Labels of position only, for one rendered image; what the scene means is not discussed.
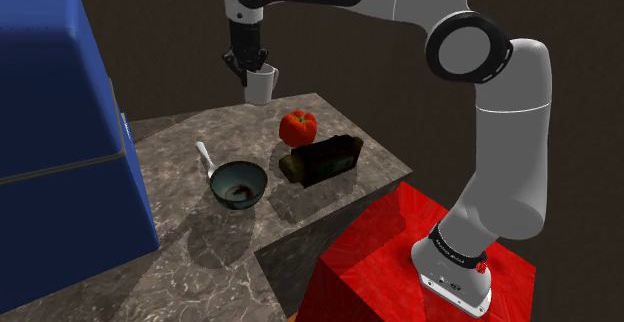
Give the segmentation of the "large blue appliance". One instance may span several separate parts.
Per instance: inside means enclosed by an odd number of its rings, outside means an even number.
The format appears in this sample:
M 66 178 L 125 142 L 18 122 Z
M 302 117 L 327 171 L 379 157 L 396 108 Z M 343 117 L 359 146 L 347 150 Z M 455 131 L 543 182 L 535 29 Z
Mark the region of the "large blue appliance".
M 0 0 L 0 314 L 158 248 L 81 0 Z

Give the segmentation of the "white spoon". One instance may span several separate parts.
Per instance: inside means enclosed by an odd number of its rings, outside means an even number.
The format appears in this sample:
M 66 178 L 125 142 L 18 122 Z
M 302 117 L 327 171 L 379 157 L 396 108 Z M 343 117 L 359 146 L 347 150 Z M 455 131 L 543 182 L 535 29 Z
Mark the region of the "white spoon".
M 211 160 L 207 149 L 205 147 L 205 144 L 201 141 L 197 141 L 195 143 L 195 148 L 201 158 L 201 161 L 203 162 L 203 164 L 205 165 L 206 168 L 206 174 L 207 174 L 207 178 L 211 179 L 214 172 L 217 170 L 217 166 L 214 164 L 214 162 Z

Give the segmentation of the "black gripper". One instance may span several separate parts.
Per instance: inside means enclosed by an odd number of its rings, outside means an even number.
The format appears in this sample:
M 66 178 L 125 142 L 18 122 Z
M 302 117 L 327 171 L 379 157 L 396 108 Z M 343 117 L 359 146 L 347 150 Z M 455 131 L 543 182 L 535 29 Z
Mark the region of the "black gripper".
M 242 86 L 247 85 L 247 69 L 238 59 L 251 59 L 250 70 L 258 71 L 265 63 L 268 51 L 260 48 L 260 23 L 229 22 L 231 50 L 222 55 L 224 63 L 239 78 Z

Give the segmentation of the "dark teal bowl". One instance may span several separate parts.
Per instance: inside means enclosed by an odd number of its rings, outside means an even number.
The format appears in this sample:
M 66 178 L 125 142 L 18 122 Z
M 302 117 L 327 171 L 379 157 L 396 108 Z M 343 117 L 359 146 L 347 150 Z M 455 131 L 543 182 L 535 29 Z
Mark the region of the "dark teal bowl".
M 268 176 L 255 163 L 232 161 L 217 167 L 209 176 L 209 182 L 219 204 L 231 210 L 245 210 L 263 197 Z

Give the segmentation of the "red bell pepper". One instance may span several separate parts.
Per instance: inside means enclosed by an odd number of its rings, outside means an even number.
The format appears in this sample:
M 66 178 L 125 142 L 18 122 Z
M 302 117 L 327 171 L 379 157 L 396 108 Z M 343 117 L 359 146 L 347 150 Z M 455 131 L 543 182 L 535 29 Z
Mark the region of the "red bell pepper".
M 312 113 L 295 110 L 282 117 L 279 137 L 289 147 L 297 148 L 314 142 L 317 133 L 317 121 Z

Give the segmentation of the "white mug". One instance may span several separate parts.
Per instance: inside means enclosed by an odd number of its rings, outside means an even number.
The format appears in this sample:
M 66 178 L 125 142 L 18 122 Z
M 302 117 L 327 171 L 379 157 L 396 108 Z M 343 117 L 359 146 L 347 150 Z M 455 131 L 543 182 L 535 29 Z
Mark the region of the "white mug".
M 267 63 L 255 72 L 248 71 L 246 73 L 247 85 L 244 88 L 245 102 L 252 105 L 270 103 L 278 77 L 279 70 Z

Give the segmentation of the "red robot stand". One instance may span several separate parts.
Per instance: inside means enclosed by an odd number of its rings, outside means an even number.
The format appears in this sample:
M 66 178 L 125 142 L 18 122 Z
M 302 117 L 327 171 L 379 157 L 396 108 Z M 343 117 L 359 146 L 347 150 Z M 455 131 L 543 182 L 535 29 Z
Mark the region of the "red robot stand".
M 374 201 L 318 259 L 295 322 L 531 322 L 536 269 L 498 243 L 482 317 L 421 285 L 411 247 L 446 213 L 407 183 Z

